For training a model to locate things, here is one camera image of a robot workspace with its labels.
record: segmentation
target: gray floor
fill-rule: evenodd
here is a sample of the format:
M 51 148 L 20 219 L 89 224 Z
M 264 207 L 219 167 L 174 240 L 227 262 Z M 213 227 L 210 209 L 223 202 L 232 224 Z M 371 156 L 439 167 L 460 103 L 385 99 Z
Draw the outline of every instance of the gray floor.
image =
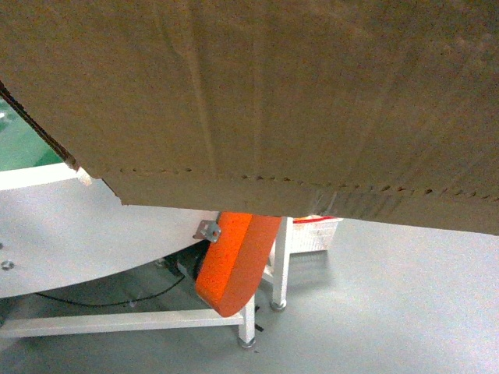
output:
M 499 372 L 497 238 L 345 220 L 333 244 L 329 253 L 292 257 L 284 312 L 270 310 L 271 290 L 262 284 L 264 331 L 248 351 L 231 327 L 28 338 L 2 342 L 0 372 Z M 106 302 L 173 280 L 151 264 L 53 295 Z M 184 281 L 135 309 L 108 311 L 202 308 L 191 296 Z M 11 318 L 102 312 L 36 296 L 0 307 Z

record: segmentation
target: orange foam pad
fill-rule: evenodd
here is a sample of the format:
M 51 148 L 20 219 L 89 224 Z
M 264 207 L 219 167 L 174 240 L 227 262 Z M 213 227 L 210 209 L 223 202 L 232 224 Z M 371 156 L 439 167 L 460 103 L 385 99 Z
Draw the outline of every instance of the orange foam pad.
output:
M 280 217 L 222 213 L 221 236 L 196 281 L 197 294 L 221 316 L 237 313 L 257 291 L 280 223 Z

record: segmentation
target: cardboard box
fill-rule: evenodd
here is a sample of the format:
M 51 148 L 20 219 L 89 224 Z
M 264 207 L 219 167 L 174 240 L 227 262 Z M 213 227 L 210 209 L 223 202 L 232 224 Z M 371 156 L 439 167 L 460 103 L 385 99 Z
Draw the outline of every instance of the cardboard box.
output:
M 498 12 L 2 2 L 2 96 L 124 204 L 497 234 Z

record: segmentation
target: white basket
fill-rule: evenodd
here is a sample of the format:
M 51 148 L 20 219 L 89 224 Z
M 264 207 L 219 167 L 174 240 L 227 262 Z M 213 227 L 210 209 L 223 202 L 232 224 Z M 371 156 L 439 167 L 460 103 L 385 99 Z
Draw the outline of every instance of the white basket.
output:
M 342 218 L 307 217 L 294 220 L 291 253 L 327 251 Z

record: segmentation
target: white table leg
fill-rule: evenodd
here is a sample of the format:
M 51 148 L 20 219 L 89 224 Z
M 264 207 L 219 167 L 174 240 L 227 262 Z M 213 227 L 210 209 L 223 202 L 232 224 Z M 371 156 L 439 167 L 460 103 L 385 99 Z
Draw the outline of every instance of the white table leg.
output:
M 241 309 L 241 315 L 244 319 L 242 325 L 239 325 L 239 345 L 243 348 L 251 348 L 255 344 L 255 297 L 248 301 Z
M 293 219 L 283 217 L 278 236 L 275 239 L 274 272 L 272 286 L 273 310 L 283 310 L 286 307 L 286 292 L 288 290 L 289 255 L 292 246 Z
M 7 319 L 2 326 L 0 326 L 0 338 L 46 337 L 50 335 L 66 335 L 74 333 L 111 333 L 116 331 L 227 326 L 241 325 L 244 322 L 245 320 L 242 313 L 237 313 L 234 316 L 223 318 L 220 317 L 213 309 L 33 319 Z

